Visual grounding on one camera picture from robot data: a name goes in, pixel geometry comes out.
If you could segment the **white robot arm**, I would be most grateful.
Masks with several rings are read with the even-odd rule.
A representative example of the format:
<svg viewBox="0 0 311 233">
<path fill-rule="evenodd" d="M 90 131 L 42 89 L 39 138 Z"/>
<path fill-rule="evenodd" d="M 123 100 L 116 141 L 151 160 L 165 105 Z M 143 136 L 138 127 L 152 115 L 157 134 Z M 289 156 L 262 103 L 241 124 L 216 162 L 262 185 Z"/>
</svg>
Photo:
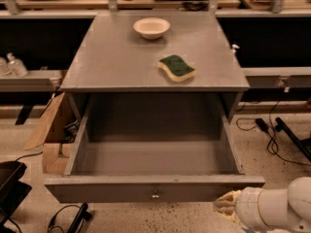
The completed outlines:
<svg viewBox="0 0 311 233">
<path fill-rule="evenodd" d="M 276 229 L 311 233 L 311 178 L 298 178 L 284 189 L 246 187 L 230 191 L 213 203 L 213 209 L 245 233 Z"/>
</svg>

